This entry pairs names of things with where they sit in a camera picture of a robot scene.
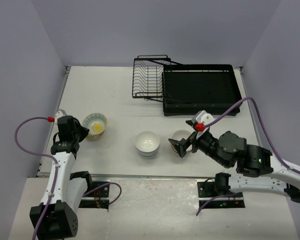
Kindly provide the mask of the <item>white bowl front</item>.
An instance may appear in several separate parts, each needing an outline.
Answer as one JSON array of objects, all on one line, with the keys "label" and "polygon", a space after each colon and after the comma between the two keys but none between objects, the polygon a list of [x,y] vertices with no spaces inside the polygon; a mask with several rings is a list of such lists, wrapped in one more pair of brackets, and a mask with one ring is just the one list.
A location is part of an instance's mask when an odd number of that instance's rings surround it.
[{"label": "white bowl front", "polygon": [[153,153],[153,152],[140,152],[138,153],[138,155],[142,158],[145,158],[145,159],[152,159],[154,158],[157,153]]}]

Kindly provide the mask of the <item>yellow patterned bowl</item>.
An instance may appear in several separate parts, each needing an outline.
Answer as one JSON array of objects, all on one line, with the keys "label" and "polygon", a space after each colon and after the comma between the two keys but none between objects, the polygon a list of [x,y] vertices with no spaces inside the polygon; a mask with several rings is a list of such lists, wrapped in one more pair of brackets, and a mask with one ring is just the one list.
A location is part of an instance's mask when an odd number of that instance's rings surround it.
[{"label": "yellow patterned bowl", "polygon": [[107,117],[102,113],[92,113],[85,117],[82,125],[89,129],[88,136],[90,138],[101,137],[107,128]]}]

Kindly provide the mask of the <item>beige floral bowl front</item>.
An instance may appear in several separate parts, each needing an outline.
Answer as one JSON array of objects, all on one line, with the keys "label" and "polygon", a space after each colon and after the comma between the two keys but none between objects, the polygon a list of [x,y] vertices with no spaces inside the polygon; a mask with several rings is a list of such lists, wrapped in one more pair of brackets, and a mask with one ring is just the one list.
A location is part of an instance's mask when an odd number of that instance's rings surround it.
[{"label": "beige floral bowl front", "polygon": [[192,152],[191,149],[184,149],[184,148],[180,148],[179,152],[176,153],[179,157],[183,158],[185,155],[188,155]]}]

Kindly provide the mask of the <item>beige floral bowl back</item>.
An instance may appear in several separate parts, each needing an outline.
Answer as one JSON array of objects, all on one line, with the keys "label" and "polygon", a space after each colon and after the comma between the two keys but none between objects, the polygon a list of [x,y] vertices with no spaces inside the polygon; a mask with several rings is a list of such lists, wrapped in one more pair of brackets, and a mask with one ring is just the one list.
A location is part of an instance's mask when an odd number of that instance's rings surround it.
[{"label": "beige floral bowl back", "polygon": [[187,140],[188,137],[192,133],[188,130],[177,130],[176,132],[173,133],[171,139],[176,140],[176,141],[181,141],[182,139]]}]

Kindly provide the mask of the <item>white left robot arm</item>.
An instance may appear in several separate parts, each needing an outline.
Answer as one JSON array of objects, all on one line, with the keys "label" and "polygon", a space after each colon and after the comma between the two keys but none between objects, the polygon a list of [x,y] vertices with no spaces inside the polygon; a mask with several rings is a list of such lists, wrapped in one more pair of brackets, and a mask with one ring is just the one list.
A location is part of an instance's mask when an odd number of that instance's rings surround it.
[{"label": "white left robot arm", "polygon": [[72,172],[80,142],[89,133],[71,115],[57,119],[58,132],[50,149],[51,173],[40,204],[30,209],[29,217],[38,240],[64,240],[78,232],[77,210],[81,198],[93,193],[94,184],[88,171]]}]

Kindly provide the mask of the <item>white green floral bowl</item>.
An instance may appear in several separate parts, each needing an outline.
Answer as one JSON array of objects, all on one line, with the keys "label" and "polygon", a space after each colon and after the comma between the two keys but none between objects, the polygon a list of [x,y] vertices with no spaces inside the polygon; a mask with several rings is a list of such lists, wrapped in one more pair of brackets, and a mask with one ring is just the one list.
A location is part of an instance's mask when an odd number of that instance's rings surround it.
[{"label": "white green floral bowl", "polygon": [[104,132],[99,133],[99,134],[88,134],[86,139],[88,141],[97,141],[103,137]]}]

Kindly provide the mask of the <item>white bowl back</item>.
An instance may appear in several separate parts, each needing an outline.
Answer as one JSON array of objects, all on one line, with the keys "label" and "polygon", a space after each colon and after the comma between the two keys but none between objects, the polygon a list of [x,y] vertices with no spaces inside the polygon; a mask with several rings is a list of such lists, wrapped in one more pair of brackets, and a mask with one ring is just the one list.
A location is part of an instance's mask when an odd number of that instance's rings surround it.
[{"label": "white bowl back", "polygon": [[144,153],[156,151],[160,146],[159,136],[152,131],[140,132],[134,139],[135,147]]}]

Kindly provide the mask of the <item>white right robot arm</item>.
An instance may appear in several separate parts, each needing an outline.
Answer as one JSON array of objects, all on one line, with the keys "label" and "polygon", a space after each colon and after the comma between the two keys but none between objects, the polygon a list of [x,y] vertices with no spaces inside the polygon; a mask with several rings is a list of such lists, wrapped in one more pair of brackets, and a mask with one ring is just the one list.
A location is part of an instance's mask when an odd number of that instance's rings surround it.
[{"label": "white right robot arm", "polygon": [[201,151],[226,169],[235,168],[235,174],[220,172],[215,175],[213,191],[217,196],[273,193],[300,204],[300,167],[280,162],[270,150],[248,144],[245,138],[231,131],[215,138],[202,123],[188,120],[187,124],[194,129],[190,136],[168,140],[181,158],[191,148],[192,153]]}]

